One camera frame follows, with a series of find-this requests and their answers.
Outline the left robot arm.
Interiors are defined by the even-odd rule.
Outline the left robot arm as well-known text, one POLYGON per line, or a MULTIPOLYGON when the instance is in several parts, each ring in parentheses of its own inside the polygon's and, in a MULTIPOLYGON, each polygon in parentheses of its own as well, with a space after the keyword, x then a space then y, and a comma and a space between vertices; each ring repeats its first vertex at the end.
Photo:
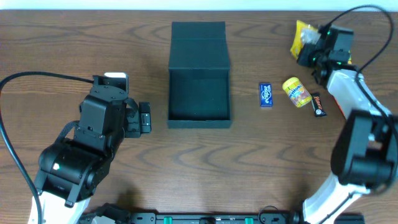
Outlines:
POLYGON ((125 73, 94 76, 79 111, 80 119, 39 157, 34 185, 40 202, 32 204, 29 223, 77 223, 123 140, 151 132, 150 104, 129 97, 125 73))

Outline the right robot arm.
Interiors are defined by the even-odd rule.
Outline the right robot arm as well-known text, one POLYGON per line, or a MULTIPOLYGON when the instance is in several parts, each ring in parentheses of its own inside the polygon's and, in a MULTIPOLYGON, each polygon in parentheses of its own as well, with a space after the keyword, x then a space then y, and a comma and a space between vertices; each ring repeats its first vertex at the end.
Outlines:
POLYGON ((332 151, 330 175, 290 223, 334 223, 357 199, 390 187, 397 178, 397 117, 350 63, 352 41, 352 30, 297 22, 291 53, 299 65, 313 69, 316 83, 334 97, 346 123, 332 151))

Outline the black gift box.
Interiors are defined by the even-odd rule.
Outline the black gift box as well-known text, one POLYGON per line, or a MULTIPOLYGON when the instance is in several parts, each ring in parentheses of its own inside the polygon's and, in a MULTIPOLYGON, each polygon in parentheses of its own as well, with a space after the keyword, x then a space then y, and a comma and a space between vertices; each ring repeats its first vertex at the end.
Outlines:
POLYGON ((230 128, 229 72, 224 22, 173 22, 168 126, 230 128))

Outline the yellow Hacks candy bag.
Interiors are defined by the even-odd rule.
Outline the yellow Hacks candy bag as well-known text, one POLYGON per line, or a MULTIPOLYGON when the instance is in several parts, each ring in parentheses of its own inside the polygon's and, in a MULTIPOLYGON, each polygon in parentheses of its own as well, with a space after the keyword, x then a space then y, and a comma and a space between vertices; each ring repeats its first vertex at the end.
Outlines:
POLYGON ((300 51, 305 44, 316 44, 321 34, 318 29, 303 21, 296 21, 296 32, 290 52, 294 59, 298 59, 300 51))

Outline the red Hello Panda box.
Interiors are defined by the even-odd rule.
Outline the red Hello Panda box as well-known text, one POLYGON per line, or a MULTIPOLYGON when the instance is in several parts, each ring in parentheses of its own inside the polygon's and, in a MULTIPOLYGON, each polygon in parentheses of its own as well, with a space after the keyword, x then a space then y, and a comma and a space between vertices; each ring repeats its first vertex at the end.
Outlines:
POLYGON ((340 106, 340 104, 339 104, 338 100, 337 100, 335 97, 333 97, 333 99, 334 99, 334 101, 335 101, 335 103, 336 103, 337 107, 339 108, 339 110, 340 110, 341 114, 342 114, 342 115, 343 115, 343 117, 346 119, 345 112, 343 111, 342 107, 340 106))

